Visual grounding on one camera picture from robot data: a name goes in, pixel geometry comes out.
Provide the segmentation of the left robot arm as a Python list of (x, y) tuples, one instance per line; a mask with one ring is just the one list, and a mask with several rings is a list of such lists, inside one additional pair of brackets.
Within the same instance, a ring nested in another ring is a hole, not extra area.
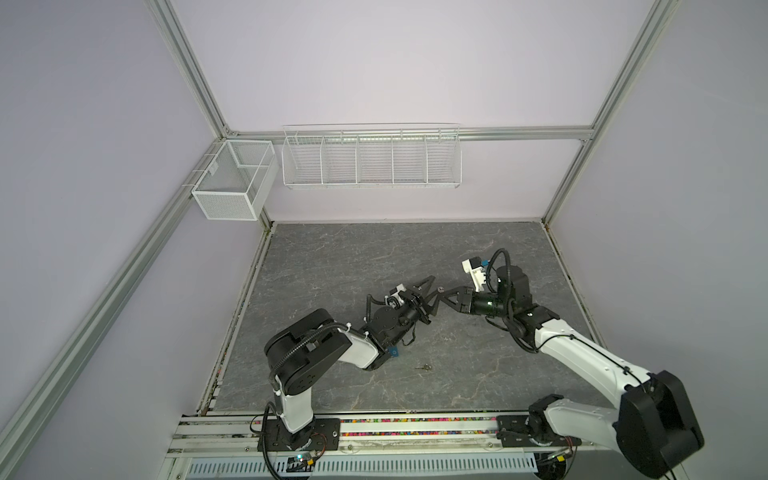
[(398, 344), (407, 345), (404, 337), (415, 333), (416, 324), (430, 322), (436, 307), (434, 281), (428, 276), (400, 284), (382, 300), (369, 295), (359, 329), (319, 308), (275, 334), (264, 353), (276, 420), (263, 421), (262, 444), (296, 451), (309, 447), (314, 434), (328, 435), (328, 426), (316, 424), (312, 387), (339, 362), (373, 371), (393, 357)]

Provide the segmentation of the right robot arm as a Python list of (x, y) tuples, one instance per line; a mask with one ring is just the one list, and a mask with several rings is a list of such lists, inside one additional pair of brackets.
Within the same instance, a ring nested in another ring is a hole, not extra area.
[(579, 375), (608, 401), (598, 407), (547, 395), (528, 408), (513, 432), (548, 446), (576, 438), (619, 452), (652, 479), (673, 479), (675, 469), (705, 444), (682, 381), (653, 373), (596, 344), (560, 315), (536, 303), (529, 278), (501, 248), (484, 261), (467, 259), (472, 285), (439, 289), (438, 301), (453, 310), (484, 317), (506, 331), (529, 354), (547, 355)]

